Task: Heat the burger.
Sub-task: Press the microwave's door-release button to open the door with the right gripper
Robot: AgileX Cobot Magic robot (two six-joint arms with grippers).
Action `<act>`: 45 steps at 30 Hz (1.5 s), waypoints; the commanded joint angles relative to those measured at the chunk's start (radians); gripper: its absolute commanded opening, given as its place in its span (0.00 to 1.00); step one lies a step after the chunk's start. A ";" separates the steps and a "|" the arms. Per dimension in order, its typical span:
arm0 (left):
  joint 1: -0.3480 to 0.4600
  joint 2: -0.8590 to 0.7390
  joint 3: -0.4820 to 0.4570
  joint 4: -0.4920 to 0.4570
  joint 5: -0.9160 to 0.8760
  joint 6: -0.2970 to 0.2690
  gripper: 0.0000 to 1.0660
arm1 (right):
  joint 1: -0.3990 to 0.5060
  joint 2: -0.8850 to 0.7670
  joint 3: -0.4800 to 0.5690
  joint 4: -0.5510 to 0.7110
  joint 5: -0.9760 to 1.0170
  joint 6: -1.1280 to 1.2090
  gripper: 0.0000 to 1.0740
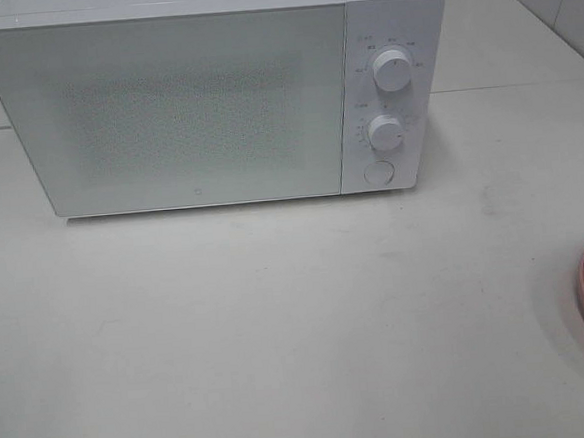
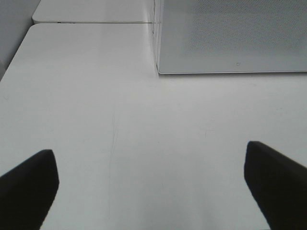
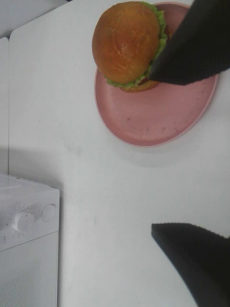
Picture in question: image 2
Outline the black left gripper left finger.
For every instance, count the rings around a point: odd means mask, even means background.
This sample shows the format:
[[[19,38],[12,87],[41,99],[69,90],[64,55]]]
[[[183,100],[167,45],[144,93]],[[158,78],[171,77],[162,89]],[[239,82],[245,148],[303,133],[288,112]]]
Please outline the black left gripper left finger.
[[[52,150],[42,150],[0,178],[0,228],[41,228],[59,188]]]

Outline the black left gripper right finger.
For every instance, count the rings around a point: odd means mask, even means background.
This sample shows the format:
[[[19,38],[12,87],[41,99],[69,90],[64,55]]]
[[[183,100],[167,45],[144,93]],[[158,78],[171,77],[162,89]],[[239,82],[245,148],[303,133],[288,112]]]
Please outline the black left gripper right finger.
[[[307,228],[307,169],[259,141],[247,144],[247,186],[272,230]]]

